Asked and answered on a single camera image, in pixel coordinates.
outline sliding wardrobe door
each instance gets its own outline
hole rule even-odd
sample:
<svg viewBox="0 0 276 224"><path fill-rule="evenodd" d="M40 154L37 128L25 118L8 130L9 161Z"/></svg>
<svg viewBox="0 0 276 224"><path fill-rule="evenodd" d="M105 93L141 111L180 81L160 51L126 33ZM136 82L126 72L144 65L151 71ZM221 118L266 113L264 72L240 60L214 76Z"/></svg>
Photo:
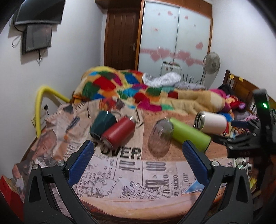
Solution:
<svg viewBox="0 0 276 224"><path fill-rule="evenodd" d="M180 8L174 62L181 65L184 80L194 83L201 80L202 62L208 51L210 27L210 18Z"/></svg>
<svg viewBox="0 0 276 224"><path fill-rule="evenodd" d="M163 61L173 61L179 7L146 2L139 55L139 71L160 75Z"/></svg>

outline red tumbler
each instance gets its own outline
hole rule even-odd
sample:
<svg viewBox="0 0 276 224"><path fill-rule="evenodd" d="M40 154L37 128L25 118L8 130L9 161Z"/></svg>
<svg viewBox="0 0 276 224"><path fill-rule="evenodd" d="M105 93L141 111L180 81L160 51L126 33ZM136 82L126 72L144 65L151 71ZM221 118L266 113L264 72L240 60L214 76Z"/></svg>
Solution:
<svg viewBox="0 0 276 224"><path fill-rule="evenodd" d="M133 135L135 126L136 121L133 117L124 116L102 134L104 145L111 150L116 150L125 140Z"/></svg>

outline transparent cup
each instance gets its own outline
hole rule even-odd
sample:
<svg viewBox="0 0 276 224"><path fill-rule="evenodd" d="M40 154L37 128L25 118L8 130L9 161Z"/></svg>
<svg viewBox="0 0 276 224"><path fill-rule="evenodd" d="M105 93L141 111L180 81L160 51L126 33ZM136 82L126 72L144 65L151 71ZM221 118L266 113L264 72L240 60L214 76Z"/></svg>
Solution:
<svg viewBox="0 0 276 224"><path fill-rule="evenodd" d="M168 119L156 122L148 139L148 147L152 153L164 156L168 153L173 136L173 124Z"/></svg>

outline teal cup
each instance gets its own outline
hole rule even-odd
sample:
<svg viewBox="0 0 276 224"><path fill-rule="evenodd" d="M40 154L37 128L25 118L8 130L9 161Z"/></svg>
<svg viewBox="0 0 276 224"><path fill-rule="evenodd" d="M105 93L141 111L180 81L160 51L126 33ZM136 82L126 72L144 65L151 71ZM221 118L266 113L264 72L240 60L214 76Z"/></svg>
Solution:
<svg viewBox="0 0 276 224"><path fill-rule="evenodd" d="M102 134L117 123L115 116L109 111L100 111L90 128L90 135L96 140L101 140Z"/></svg>

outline television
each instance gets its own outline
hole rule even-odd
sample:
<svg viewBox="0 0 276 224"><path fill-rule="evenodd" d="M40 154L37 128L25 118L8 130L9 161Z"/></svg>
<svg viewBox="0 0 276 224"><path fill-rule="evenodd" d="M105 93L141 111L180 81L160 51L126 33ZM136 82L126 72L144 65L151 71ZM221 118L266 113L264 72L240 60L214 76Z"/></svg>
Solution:
<svg viewBox="0 0 276 224"><path fill-rule="evenodd" d="M22 37L22 54L52 45L51 24L28 24Z"/></svg>
<svg viewBox="0 0 276 224"><path fill-rule="evenodd" d="M25 0L13 16L14 25L60 24L66 0Z"/></svg>

